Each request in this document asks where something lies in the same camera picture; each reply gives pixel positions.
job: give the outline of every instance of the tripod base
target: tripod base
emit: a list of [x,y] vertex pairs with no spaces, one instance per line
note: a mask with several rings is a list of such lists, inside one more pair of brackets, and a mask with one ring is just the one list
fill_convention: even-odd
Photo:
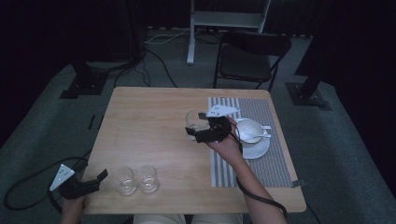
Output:
[[89,83],[84,83],[81,77],[76,75],[69,89],[63,91],[60,98],[77,99],[80,95],[100,95],[106,84],[108,70],[90,67],[90,72],[94,78]]
[[323,100],[318,90],[312,94],[310,98],[302,98],[301,87],[303,83],[297,82],[287,82],[286,87],[289,90],[289,94],[291,100],[295,105],[308,105],[308,106],[317,106],[320,110],[323,111],[332,111],[332,108],[329,105],[329,102]]

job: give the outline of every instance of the person's right hand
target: person's right hand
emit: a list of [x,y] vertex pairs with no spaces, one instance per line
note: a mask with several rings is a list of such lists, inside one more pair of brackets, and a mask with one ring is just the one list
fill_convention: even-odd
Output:
[[[228,120],[232,123],[232,134],[237,137],[235,134],[235,120],[232,118],[228,118]],[[234,167],[240,161],[245,161],[242,157],[241,151],[239,150],[238,142],[230,134],[221,142],[210,142],[206,144],[218,152],[220,156],[225,161],[230,163],[232,167]]]

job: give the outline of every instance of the table leg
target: table leg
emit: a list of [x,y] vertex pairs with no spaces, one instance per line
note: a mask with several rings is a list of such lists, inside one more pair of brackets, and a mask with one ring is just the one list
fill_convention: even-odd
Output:
[[190,42],[189,42],[189,52],[187,55],[187,64],[192,65],[194,63],[194,53],[195,53],[195,37],[194,37],[194,24],[195,24],[195,18],[194,18],[194,0],[191,0],[191,14],[190,14]]

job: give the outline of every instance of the spoon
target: spoon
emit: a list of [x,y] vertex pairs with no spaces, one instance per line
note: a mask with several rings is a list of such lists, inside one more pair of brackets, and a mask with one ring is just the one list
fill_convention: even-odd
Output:
[[245,136],[247,137],[247,139],[245,141],[252,140],[252,139],[257,138],[257,137],[264,137],[264,138],[271,138],[272,137],[272,135],[269,134],[269,133],[262,133],[262,134],[246,133]]

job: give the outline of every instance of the wooden table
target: wooden table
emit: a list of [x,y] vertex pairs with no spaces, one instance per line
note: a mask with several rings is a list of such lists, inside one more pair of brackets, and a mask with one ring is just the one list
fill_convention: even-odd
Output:
[[[104,169],[143,164],[157,168],[160,186],[152,194],[140,189],[122,196],[106,178],[91,194],[87,214],[247,213],[239,188],[211,187],[210,149],[188,139],[185,116],[193,108],[208,108],[208,97],[267,99],[283,148],[291,180],[296,180],[288,147],[268,91],[118,87],[110,99],[84,180]],[[297,188],[268,188],[289,212],[305,210]]]

